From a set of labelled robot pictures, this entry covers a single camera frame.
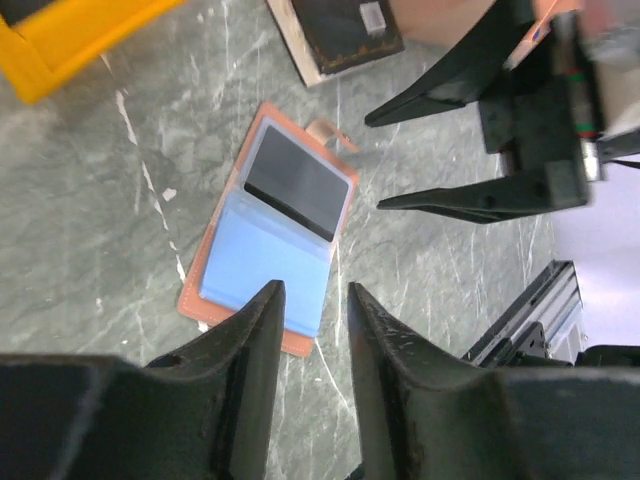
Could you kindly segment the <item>yellow bin with cards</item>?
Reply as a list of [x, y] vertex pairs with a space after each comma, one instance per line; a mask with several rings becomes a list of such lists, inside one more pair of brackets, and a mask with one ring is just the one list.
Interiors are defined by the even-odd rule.
[[33, 104], [179, 1], [3, 1], [1, 72]]

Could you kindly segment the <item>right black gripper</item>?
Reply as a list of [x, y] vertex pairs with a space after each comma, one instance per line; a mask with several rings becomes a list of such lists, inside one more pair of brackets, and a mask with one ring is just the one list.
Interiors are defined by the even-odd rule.
[[400, 123], [462, 108], [485, 90], [478, 101], [485, 148], [513, 176], [399, 195], [378, 209], [492, 224], [587, 204], [586, 175], [598, 173], [604, 130], [594, 64], [578, 12], [569, 11], [554, 15], [547, 35], [503, 69], [535, 20], [530, 1], [495, 1], [423, 76], [365, 116], [369, 127]]

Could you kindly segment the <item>pink leather card holder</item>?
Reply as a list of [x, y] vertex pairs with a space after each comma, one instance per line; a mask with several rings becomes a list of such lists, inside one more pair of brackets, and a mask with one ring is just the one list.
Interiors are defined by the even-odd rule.
[[[266, 124], [292, 137], [350, 182], [333, 241], [320, 238], [244, 190]], [[281, 349], [302, 358], [311, 354], [333, 255], [359, 182], [356, 170], [328, 148], [333, 138], [350, 150], [356, 148], [329, 121], [316, 119], [301, 127], [271, 103], [259, 107], [187, 274], [177, 302], [180, 314], [216, 326], [266, 283], [281, 280], [286, 288]]]

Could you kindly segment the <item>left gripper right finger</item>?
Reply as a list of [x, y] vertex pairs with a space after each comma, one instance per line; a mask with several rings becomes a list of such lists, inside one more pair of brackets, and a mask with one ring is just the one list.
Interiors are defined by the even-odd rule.
[[348, 330], [368, 479], [635, 479], [639, 351], [480, 368], [393, 317], [362, 285]]

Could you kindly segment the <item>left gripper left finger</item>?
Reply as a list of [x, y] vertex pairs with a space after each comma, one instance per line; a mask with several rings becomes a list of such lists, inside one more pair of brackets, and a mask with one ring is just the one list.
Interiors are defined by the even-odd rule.
[[148, 365], [111, 355], [1, 359], [5, 479], [260, 479], [285, 287]]

